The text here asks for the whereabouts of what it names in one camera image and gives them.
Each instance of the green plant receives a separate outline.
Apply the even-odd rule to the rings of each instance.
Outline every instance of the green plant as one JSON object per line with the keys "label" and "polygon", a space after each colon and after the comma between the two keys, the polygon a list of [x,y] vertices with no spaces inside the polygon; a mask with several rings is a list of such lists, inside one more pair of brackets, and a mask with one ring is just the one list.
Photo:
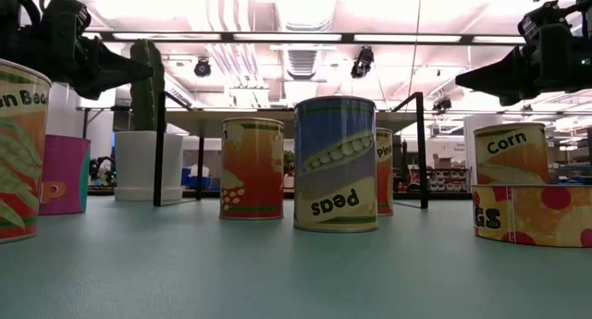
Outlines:
{"label": "green plant", "polygon": [[296,167],[296,155],[293,151],[284,151],[284,175],[292,175]]}
{"label": "green plant", "polygon": [[165,90],[165,67],[160,52],[153,42],[140,39],[132,46],[131,59],[150,66],[154,74],[150,79],[131,83],[131,111],[134,130],[156,130],[158,115],[158,96]]}
{"label": "green plant", "polygon": [[[0,119],[0,192],[16,195],[33,211],[39,210],[39,200],[33,195],[33,188],[20,176],[35,180],[41,178],[42,159],[27,132],[7,119]],[[18,227],[25,222],[8,204],[0,200],[0,217]]]}

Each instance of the blue can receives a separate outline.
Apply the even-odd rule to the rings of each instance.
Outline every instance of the blue can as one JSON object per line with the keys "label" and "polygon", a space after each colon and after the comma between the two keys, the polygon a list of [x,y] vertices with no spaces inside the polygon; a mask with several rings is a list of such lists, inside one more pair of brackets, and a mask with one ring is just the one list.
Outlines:
{"label": "blue can", "polygon": [[364,232],[378,228],[376,106],[350,96],[296,105],[294,227]]}

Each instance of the pink container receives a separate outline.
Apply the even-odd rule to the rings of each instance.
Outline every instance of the pink container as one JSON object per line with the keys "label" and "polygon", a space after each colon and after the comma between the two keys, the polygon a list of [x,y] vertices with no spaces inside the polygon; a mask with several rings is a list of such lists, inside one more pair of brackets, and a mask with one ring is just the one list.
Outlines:
{"label": "pink container", "polygon": [[45,136],[39,215],[86,211],[91,142],[58,135]]}

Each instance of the cactus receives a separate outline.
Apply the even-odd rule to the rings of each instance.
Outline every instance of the cactus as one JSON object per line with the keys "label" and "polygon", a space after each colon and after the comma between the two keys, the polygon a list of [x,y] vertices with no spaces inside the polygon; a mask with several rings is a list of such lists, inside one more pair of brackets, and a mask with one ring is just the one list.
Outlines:
{"label": "cactus", "polygon": [[165,90],[165,67],[160,52],[153,42],[137,40],[130,49],[131,59],[149,66],[154,74],[150,79],[131,83],[131,111],[134,130],[156,130],[158,95]]}

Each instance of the orange can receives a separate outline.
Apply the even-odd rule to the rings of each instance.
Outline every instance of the orange can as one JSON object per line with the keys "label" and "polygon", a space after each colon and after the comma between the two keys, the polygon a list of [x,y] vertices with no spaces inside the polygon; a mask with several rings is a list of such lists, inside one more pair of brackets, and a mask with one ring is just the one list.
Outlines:
{"label": "orange can", "polygon": [[376,196],[378,215],[392,215],[392,130],[376,129]]}
{"label": "orange can", "polygon": [[51,81],[0,59],[0,243],[37,230]]}
{"label": "orange can", "polygon": [[274,119],[222,122],[220,218],[283,217],[284,124]]}
{"label": "orange can", "polygon": [[475,131],[477,184],[549,183],[545,125],[514,123]]}

